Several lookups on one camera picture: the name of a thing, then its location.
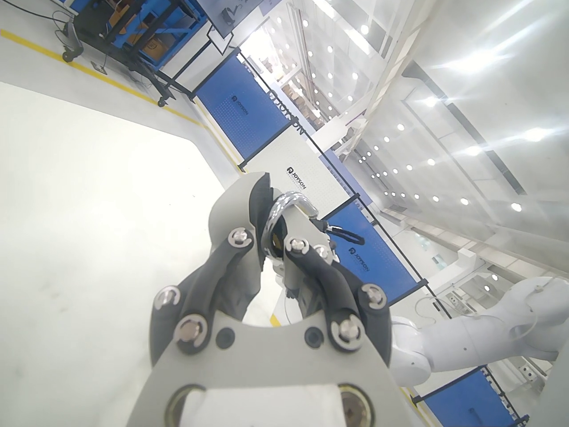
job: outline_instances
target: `ceiling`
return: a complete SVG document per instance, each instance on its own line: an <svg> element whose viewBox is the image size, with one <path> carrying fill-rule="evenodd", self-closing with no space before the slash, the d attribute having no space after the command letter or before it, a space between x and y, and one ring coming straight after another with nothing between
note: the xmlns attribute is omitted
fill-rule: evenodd
<svg viewBox="0 0 569 427"><path fill-rule="evenodd" d="M436 0L404 39L418 1L290 0L262 30L324 120L370 104L345 164L380 207L569 272L567 0Z"/></svg>
<svg viewBox="0 0 569 427"><path fill-rule="evenodd" d="M284 73L301 69L293 80L299 77L297 85L313 107L330 116L341 115L376 87L392 48L388 33L401 22L405 3L290 0L271 12L263 29ZM362 26L368 28L365 34Z"/></svg>
<svg viewBox="0 0 569 427"><path fill-rule="evenodd" d="M569 271L566 8L443 0L351 155L383 206Z"/></svg>

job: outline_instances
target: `metal ring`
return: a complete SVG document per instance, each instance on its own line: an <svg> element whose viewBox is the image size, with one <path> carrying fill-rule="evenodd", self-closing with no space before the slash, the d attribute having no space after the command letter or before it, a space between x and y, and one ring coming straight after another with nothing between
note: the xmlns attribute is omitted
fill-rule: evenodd
<svg viewBox="0 0 569 427"><path fill-rule="evenodd" d="M285 213L285 210L293 205L296 205L309 218L315 218L318 216L318 209L303 193L290 191L279 195L268 213L268 219L260 238L261 248L265 256L268 258L275 259L277 261L282 260L272 250L272 230L278 219L283 215L283 213Z"/></svg>

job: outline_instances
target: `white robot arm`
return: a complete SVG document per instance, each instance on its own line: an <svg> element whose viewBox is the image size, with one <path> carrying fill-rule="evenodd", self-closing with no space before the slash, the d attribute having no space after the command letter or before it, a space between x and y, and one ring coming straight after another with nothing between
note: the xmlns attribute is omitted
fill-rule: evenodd
<svg viewBox="0 0 569 427"><path fill-rule="evenodd" d="M521 355L555 360L569 338L569 282L530 278L492 308L418 329L392 317L390 371L399 386L424 383L432 372L477 367Z"/></svg>

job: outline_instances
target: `black strap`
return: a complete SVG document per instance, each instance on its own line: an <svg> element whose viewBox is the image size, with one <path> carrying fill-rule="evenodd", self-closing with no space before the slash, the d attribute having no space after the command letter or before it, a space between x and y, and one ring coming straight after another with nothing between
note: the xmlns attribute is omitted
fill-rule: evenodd
<svg viewBox="0 0 569 427"><path fill-rule="evenodd" d="M358 244L360 246L365 244L365 239L362 236L351 231L344 230L344 228L340 228L339 226L329 226L327 232L328 234L333 234L338 238L343 238L347 242L353 242L353 244Z"/></svg>

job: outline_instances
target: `yellow floor line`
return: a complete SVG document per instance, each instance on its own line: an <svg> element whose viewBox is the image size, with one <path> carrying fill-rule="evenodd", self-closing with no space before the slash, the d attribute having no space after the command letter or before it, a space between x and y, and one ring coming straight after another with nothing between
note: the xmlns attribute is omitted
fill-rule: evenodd
<svg viewBox="0 0 569 427"><path fill-rule="evenodd" d="M20 37L10 31L6 31L5 29L0 29L0 36L4 37L5 39L11 40L12 42L16 42L16 44L20 44L23 45L24 47L27 47L29 49L34 50L37 53L41 53L42 55L46 55L48 57L50 57L51 59L54 59L56 61L60 61L61 63L65 63L66 65L69 65L70 67L73 67L87 75L89 75L90 77L94 77L98 80L103 81L106 84L109 84L111 86L114 86L115 88L118 88L126 93L132 94L133 96L136 96L146 102L150 102L150 104L156 105L156 101L154 99L152 99L150 96L146 96L146 94L142 94L140 93L140 91L137 91L136 89L132 89L122 83L119 83L118 81L112 80L110 78L108 78L108 76L103 75L102 73L99 73L96 70L93 70L91 68L87 68L84 67L83 65L81 65L80 63L77 63L76 61L72 61L71 63L67 63L63 60L63 58L61 58L61 54L60 53L56 53L54 51L51 51L45 47L41 47L41 45L37 45L34 42L31 42L27 39L24 39L23 37ZM184 114L182 114L181 112L178 112L176 109L173 109L169 106L165 106L163 107L164 110L167 110L168 112L171 112L172 114L174 114L175 116L181 117L182 119L188 120L189 122L192 122L194 125L197 125L205 130L208 130L211 134L211 136L213 137L213 139L215 140L215 142L219 145L219 147L225 152L225 155L229 158L229 160L233 163L233 165L235 166L235 169L240 172L239 166L236 164L236 162L233 160L233 157L231 156L230 152L231 148L228 148L227 145L222 145L221 142L217 139L217 137L213 134L213 132L211 131L211 128L205 124L202 124L201 122L198 122L195 119L192 119L189 116L185 116Z"/></svg>
<svg viewBox="0 0 569 427"><path fill-rule="evenodd" d="M280 322L279 322L279 320L276 318L275 315L271 315L270 322L271 322L271 324L272 324L274 327L279 327L279 326L280 326Z"/></svg>

